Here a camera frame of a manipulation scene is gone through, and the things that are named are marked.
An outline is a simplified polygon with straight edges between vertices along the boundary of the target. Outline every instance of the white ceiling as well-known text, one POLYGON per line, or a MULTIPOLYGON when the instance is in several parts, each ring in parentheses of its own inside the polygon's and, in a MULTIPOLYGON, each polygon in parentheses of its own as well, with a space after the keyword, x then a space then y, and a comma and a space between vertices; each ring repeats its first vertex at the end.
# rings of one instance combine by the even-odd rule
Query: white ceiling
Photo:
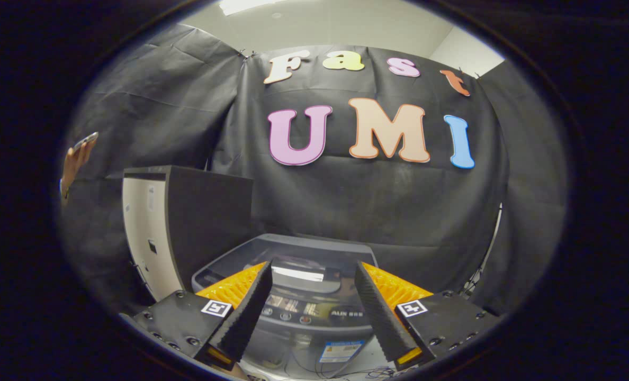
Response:
POLYGON ((287 0, 224 15, 219 2, 181 21, 236 50, 349 44, 431 58, 482 75, 503 58, 464 31, 403 0, 287 0))

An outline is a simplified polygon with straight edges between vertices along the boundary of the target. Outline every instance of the wrinkled fabric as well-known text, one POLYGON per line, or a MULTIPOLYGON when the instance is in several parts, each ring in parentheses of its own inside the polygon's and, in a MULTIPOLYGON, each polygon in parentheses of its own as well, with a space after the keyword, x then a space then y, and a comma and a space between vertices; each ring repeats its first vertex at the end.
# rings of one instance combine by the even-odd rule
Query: wrinkled fabric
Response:
POLYGON ((510 62, 479 79, 500 121, 510 174, 500 227, 470 301, 508 313, 552 260, 566 223, 571 161, 562 122, 510 62))
MULTIPOLYGON (((98 131, 90 160, 62 211, 66 253, 80 279, 114 311, 153 300, 135 269, 121 211, 128 167, 177 165, 254 180, 254 235, 264 232, 368 244, 380 268, 433 292, 458 290, 481 264, 503 202, 498 238, 471 300, 504 313, 549 262, 565 214, 561 124, 503 65, 481 80, 426 58, 359 46, 306 46, 247 58, 210 34, 177 25, 126 51, 87 91, 65 147, 98 131), (265 85, 275 56, 309 50, 291 78, 265 85), (330 51, 359 53, 362 70, 330 70, 330 51), (411 60, 419 77, 387 59, 411 60), (451 70, 465 97, 440 70, 451 70), (424 109, 429 162, 380 150, 352 157, 353 97, 377 99, 393 119, 402 104, 424 109), (309 106, 327 105, 325 147, 305 166, 270 154, 267 116, 293 109, 290 145, 310 139, 309 106), (445 115, 467 121, 472 169, 455 167, 445 115)), ((378 141, 373 144, 380 149, 378 141)))
MULTIPOLYGON (((359 46, 305 46, 249 58, 211 158, 212 171, 254 179, 252 216, 257 234, 279 232, 368 244, 378 265, 432 291, 460 289, 474 273, 491 241, 504 190, 507 158, 498 119, 477 81, 457 72, 469 89, 455 91, 440 70, 454 70, 426 58, 359 46), (271 58, 308 50, 290 78, 265 85, 271 58), (330 51, 359 53, 365 68, 329 70, 330 51), (389 70, 387 59, 408 58, 419 77, 389 70), (429 162, 407 162, 382 150, 375 159, 357 159, 353 97, 377 99, 392 120, 402 104, 424 109, 423 131, 429 162), (270 154, 267 116, 297 112, 290 144, 305 147, 310 138, 308 106, 328 105, 326 145, 317 161, 284 166, 270 154), (463 118, 472 169, 455 167, 445 115, 463 118)), ((378 141, 374 144, 380 149, 378 141)))
POLYGON ((65 147, 100 135, 62 210, 65 253, 110 309, 135 314, 154 302, 130 265, 121 212, 124 169, 203 169, 243 60, 214 36, 176 25, 116 58, 78 107, 65 147))

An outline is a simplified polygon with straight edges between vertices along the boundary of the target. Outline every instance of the letter m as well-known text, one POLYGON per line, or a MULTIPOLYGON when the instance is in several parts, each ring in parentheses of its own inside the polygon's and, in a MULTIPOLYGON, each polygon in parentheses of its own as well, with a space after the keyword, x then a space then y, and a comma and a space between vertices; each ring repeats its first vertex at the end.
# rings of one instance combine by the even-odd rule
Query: letter m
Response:
POLYGON ((373 146, 375 134, 380 148, 387 157, 394 156, 400 140, 404 145, 399 157, 406 161, 428 162, 430 154, 425 149, 423 116, 425 111, 413 104, 402 104, 394 120, 390 121, 385 111, 375 99, 354 97, 348 102, 357 115, 356 143, 350 147, 350 155, 360 159, 373 159, 378 149, 373 146))

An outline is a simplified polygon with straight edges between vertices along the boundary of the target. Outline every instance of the phone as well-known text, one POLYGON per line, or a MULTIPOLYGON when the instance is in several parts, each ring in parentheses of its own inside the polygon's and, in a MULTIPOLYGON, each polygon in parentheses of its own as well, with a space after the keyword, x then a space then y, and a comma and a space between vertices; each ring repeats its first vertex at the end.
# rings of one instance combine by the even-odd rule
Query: phone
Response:
POLYGON ((93 142, 97 138, 98 138, 98 133, 94 132, 91 135, 88 135, 86 138, 84 138, 82 140, 79 140, 79 142, 77 142, 77 144, 75 144, 75 147, 72 148, 72 153, 77 152, 77 150, 82 147, 82 144, 93 142))

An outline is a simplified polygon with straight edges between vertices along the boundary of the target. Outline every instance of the blue letter i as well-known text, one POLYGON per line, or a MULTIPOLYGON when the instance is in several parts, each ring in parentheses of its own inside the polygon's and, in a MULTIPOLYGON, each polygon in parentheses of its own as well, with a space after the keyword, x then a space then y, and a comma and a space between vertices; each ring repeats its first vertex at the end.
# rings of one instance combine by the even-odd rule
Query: blue letter i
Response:
POLYGON ((473 168, 474 160, 470 157, 470 145, 468 143, 468 123, 452 115, 444 116, 444 121, 451 126, 451 137, 453 138, 452 164, 459 168, 473 168))

